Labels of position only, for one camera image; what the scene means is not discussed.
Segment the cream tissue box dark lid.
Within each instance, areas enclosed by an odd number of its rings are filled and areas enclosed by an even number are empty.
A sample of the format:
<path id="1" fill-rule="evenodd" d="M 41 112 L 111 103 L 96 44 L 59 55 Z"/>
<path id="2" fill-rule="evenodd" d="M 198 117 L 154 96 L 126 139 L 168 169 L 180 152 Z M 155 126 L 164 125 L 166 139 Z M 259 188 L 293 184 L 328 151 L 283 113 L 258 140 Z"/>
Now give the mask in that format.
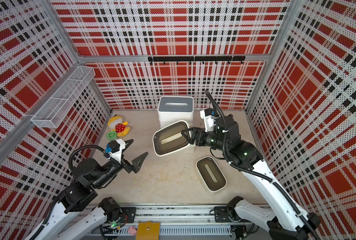
<path id="1" fill-rule="evenodd" d="M 153 136 L 153 146 L 157 156 L 164 157 L 172 154 L 191 154 L 194 152 L 194 145 L 181 134 L 183 130 L 192 127 L 186 121 L 178 121 L 170 124 L 157 132 Z"/>

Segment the white tissue box grey lid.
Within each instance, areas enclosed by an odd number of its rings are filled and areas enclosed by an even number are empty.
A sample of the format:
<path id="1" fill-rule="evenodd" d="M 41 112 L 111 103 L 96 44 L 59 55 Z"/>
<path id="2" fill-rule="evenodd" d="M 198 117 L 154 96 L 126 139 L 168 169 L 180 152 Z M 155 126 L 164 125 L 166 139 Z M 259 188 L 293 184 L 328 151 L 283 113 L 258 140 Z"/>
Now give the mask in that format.
<path id="1" fill-rule="evenodd" d="M 193 97 L 162 96 L 158 106 L 159 119 L 162 121 L 192 121 L 194 114 Z"/>

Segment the cream box dark lid front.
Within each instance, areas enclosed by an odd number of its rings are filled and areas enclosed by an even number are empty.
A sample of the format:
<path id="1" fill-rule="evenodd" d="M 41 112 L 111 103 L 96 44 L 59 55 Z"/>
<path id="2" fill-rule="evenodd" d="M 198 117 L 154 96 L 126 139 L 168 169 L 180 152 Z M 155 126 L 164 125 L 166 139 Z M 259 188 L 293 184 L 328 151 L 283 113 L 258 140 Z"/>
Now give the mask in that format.
<path id="1" fill-rule="evenodd" d="M 212 193 L 217 193 L 227 186 L 227 180 L 212 157 L 204 157 L 196 162 L 196 169 L 204 187 Z"/>

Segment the white box bamboo lid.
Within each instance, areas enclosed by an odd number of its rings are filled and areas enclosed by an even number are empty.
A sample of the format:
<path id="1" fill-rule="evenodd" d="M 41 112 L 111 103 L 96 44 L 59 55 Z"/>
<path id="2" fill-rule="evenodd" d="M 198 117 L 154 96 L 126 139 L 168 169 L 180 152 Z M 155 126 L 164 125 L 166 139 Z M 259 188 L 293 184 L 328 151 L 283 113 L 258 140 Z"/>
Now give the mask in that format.
<path id="1" fill-rule="evenodd" d="M 194 127 L 193 122 L 187 121 L 187 120 L 161 120 L 161 119 L 159 119 L 159 121 L 160 121 L 161 129 L 163 129 L 167 126 L 170 126 L 172 124 L 175 124 L 177 122 L 185 122 L 187 124 L 188 128 Z"/>

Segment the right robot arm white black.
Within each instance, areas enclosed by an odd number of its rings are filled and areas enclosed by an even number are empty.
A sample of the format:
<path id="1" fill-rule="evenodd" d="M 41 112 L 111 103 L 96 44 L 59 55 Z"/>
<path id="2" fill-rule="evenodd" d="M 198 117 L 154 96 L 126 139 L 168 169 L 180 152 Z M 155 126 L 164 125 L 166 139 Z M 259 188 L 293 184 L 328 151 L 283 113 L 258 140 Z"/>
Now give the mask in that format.
<path id="1" fill-rule="evenodd" d="M 189 128 L 181 132 L 191 145 L 207 146 L 222 152 L 221 160 L 243 173 L 259 190 L 271 210 L 265 210 L 236 196 L 227 205 L 229 218 L 247 220 L 266 230 L 273 240 L 306 240 L 311 234 L 320 239 L 316 230 L 320 218 L 308 213 L 284 189 L 273 175 L 267 161 L 252 144 L 241 139 L 233 115 L 225 115 L 209 91 L 204 92 L 212 108 L 202 111 L 205 128 Z"/>

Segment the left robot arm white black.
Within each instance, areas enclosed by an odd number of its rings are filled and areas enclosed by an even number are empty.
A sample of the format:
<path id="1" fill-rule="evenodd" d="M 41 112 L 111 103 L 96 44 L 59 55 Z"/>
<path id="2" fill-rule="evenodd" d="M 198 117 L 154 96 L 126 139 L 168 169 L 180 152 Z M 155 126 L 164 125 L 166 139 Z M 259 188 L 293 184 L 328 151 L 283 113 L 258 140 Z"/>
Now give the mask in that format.
<path id="1" fill-rule="evenodd" d="M 105 223 L 119 230 L 127 223 L 133 223 L 136 208 L 124 208 L 112 197 L 103 199 L 97 207 L 82 220 L 66 229 L 66 225 L 77 217 L 97 197 L 97 190 L 106 188 L 122 170 L 138 173 L 148 153 L 143 153 L 131 162 L 124 158 L 124 152 L 133 140 L 114 140 L 106 148 L 87 145 L 73 151 L 69 157 L 69 169 L 75 178 L 50 205 L 44 220 L 27 237 L 28 240 L 80 240 L 95 228 Z M 74 157 L 86 149 L 96 149 L 107 159 L 100 165 L 94 158 L 82 160 L 74 167 Z"/>

